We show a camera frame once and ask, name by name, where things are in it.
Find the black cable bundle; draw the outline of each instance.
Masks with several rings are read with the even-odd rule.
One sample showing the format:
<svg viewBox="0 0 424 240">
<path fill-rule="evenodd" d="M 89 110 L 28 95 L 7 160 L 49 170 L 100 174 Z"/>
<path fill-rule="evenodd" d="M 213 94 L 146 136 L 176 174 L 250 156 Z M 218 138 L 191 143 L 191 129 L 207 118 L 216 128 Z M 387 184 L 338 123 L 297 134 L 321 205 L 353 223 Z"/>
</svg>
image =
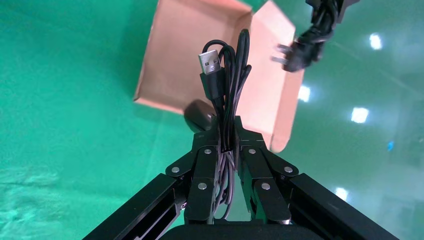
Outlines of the black cable bundle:
<svg viewBox="0 0 424 240">
<path fill-rule="evenodd" d="M 220 149 L 218 150 L 218 185 L 219 191 L 216 193 L 213 212 L 215 213 L 220 204 L 226 204 L 227 208 L 223 215 L 226 219 L 233 201 L 235 187 L 235 154 L 233 153 L 235 144 L 234 119 L 237 105 L 242 94 L 243 85 L 248 78 L 252 66 L 247 65 L 249 57 L 250 37 L 249 31 L 243 29 L 238 36 L 237 51 L 224 41 L 212 40 L 206 43 L 202 53 L 206 53 L 212 45 L 221 45 L 219 59 L 224 62 L 225 71 L 225 97 L 212 99 L 213 107 L 219 123 Z"/>
<path fill-rule="evenodd" d="M 286 52 L 284 70 L 296 72 L 318 62 L 322 57 L 324 43 L 333 35 L 340 21 L 340 0 L 307 0 L 313 6 L 312 26 L 302 33 Z"/>
</svg>

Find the metal screw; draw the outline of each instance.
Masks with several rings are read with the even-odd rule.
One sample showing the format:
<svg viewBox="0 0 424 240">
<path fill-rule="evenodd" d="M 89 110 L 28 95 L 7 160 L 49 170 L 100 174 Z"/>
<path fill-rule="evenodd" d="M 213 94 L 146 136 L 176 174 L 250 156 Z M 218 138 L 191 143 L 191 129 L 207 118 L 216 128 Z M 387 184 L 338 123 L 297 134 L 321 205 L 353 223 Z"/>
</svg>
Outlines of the metal screw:
<svg viewBox="0 0 424 240">
<path fill-rule="evenodd" d="M 293 172 L 293 169 L 291 167 L 289 167 L 289 166 L 285 166 L 284 167 L 284 171 L 286 171 L 288 173 L 291 173 L 291 172 Z"/>
<path fill-rule="evenodd" d="M 206 187 L 207 187 L 207 185 L 206 185 L 206 183 L 201 182 L 201 183 L 199 183 L 199 185 L 197 185 L 197 187 L 198 187 L 200 190 L 205 190 L 205 189 L 206 189 Z"/>
<path fill-rule="evenodd" d="M 178 172 L 180 171 L 180 168 L 179 168 L 179 167 L 177 167 L 177 166 L 174 166 L 174 167 L 171 169 L 171 171 L 172 171 L 173 173 L 178 173 Z"/>
<path fill-rule="evenodd" d="M 266 182 L 262 183 L 262 189 L 269 190 L 270 188 L 271 186 L 268 183 Z"/>
</svg>

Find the usb cable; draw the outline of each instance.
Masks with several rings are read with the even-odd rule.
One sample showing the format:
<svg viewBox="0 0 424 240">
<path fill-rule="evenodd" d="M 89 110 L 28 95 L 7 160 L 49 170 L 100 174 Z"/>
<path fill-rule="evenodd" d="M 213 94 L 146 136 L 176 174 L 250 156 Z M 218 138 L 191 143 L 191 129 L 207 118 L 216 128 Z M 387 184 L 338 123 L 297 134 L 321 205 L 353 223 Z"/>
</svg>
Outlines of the usb cable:
<svg viewBox="0 0 424 240">
<path fill-rule="evenodd" d="M 219 51 L 208 51 L 212 45 L 221 45 Z M 252 66 L 247 65 L 249 57 L 249 31 L 243 29 L 238 36 L 237 51 L 224 41 L 212 40 L 206 43 L 199 55 L 202 73 L 200 79 L 206 97 L 212 102 L 219 123 L 220 149 L 218 158 L 219 191 L 213 206 L 215 213 L 220 204 L 226 204 L 223 215 L 226 219 L 233 201 L 237 159 L 233 153 L 235 144 L 234 119 L 243 85 Z"/>
</svg>

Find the black computer mouse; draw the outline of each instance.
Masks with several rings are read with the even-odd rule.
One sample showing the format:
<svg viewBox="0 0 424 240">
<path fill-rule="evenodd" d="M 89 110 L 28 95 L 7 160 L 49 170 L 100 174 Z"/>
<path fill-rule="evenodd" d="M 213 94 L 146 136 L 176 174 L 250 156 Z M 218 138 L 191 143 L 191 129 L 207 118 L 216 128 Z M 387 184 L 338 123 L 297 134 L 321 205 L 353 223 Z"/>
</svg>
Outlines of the black computer mouse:
<svg viewBox="0 0 424 240">
<path fill-rule="evenodd" d="M 185 122 L 194 133 L 210 130 L 213 116 L 216 116 L 215 109 L 200 99 L 191 102 L 184 110 Z"/>
</svg>

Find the box flap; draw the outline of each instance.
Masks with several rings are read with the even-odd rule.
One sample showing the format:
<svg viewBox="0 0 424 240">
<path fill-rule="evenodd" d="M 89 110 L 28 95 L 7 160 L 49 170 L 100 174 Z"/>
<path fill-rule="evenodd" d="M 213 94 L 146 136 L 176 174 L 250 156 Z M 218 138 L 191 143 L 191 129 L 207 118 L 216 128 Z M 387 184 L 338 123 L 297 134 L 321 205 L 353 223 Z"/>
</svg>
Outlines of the box flap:
<svg viewBox="0 0 424 240">
<path fill-rule="evenodd" d="M 292 103 L 295 94 L 297 103 L 300 85 L 296 89 L 285 84 L 288 73 L 280 63 L 271 61 L 271 56 L 278 54 L 278 44 L 290 45 L 294 35 L 295 26 L 273 1 L 267 1 L 252 17 L 248 59 L 252 70 L 244 84 L 236 114 L 241 116 L 246 129 L 262 133 L 267 147 L 272 150 L 274 139 L 285 139 L 287 133 L 290 137 L 296 104 L 294 108 L 287 107 L 285 102 L 290 98 Z"/>
</svg>

